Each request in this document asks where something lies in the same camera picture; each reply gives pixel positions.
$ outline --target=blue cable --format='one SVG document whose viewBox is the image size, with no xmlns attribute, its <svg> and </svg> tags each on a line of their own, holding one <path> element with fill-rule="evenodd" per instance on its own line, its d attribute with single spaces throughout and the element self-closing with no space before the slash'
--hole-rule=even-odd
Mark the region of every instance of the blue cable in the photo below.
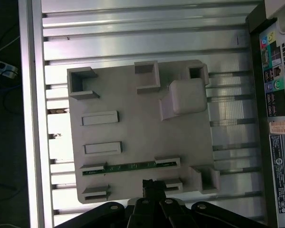
<svg viewBox="0 0 285 228">
<path fill-rule="evenodd" d="M 20 86 L 22 86 L 22 85 L 17 85 L 17 86 L 11 87 L 11 88 L 0 89 L 0 92 L 5 92 L 5 91 L 9 91 L 11 89 L 16 89 L 16 88 L 18 88 Z"/>
</svg>

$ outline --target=orange sticker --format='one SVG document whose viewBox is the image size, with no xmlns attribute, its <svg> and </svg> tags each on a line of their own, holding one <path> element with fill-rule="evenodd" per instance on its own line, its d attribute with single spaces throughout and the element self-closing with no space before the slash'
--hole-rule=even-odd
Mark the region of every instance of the orange sticker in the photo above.
<svg viewBox="0 0 285 228">
<path fill-rule="evenodd" d="M 269 123 L 271 134 L 285 134 L 285 121 L 273 121 Z"/>
</svg>

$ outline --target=usb port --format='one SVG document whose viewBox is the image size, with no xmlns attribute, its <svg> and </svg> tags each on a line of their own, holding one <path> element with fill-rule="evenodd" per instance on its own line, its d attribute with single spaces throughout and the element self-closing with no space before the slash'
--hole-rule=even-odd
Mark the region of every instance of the usb port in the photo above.
<svg viewBox="0 0 285 228">
<path fill-rule="evenodd" d="M 276 101 L 275 95 L 272 93 L 272 94 L 271 94 L 271 102 L 275 102 L 275 101 Z"/>
<path fill-rule="evenodd" d="M 267 103 L 271 103 L 271 94 L 267 94 Z"/>
<path fill-rule="evenodd" d="M 275 105 L 272 106 L 272 111 L 273 111 L 273 114 L 275 115 L 276 114 L 276 106 Z"/>
<path fill-rule="evenodd" d="M 268 115 L 272 115 L 272 107 L 271 107 L 271 105 L 268 105 Z"/>
<path fill-rule="evenodd" d="M 269 81 L 269 72 L 268 71 L 265 71 L 265 80 L 266 82 Z"/>
<path fill-rule="evenodd" d="M 270 79 L 270 80 L 273 80 L 273 79 L 274 79 L 274 72 L 273 72 L 273 70 L 270 69 L 270 70 L 269 70 L 269 73 L 270 73 L 269 79 Z"/>
</svg>

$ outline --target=dark floor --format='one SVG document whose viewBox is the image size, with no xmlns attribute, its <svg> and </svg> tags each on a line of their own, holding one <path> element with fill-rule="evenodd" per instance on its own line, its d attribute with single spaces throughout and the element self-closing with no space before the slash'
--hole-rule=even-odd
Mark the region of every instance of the dark floor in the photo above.
<svg viewBox="0 0 285 228">
<path fill-rule="evenodd" d="M 0 37 L 18 22 L 18 2 L 0 0 Z M 6 34 L 0 47 L 8 44 L 19 35 L 16 25 Z M 0 61 L 20 69 L 20 41 L 0 52 Z M 10 223 L 21 228 L 29 227 L 29 201 L 27 190 L 27 170 L 24 137 L 21 75 L 16 79 L 0 76 L 0 224 Z"/>
</svg>

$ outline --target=slotted metal surface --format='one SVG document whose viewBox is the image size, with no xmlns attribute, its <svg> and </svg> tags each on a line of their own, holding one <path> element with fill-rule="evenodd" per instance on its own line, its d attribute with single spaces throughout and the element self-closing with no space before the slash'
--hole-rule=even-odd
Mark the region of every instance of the slotted metal surface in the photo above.
<svg viewBox="0 0 285 228">
<path fill-rule="evenodd" d="M 32 3 L 45 227 L 97 204 L 77 200 L 67 69 L 198 59 L 208 65 L 209 117 L 222 190 L 177 196 L 264 220 L 245 17 L 257 0 L 36 0 Z M 49 114 L 62 109 L 61 114 Z"/>
</svg>

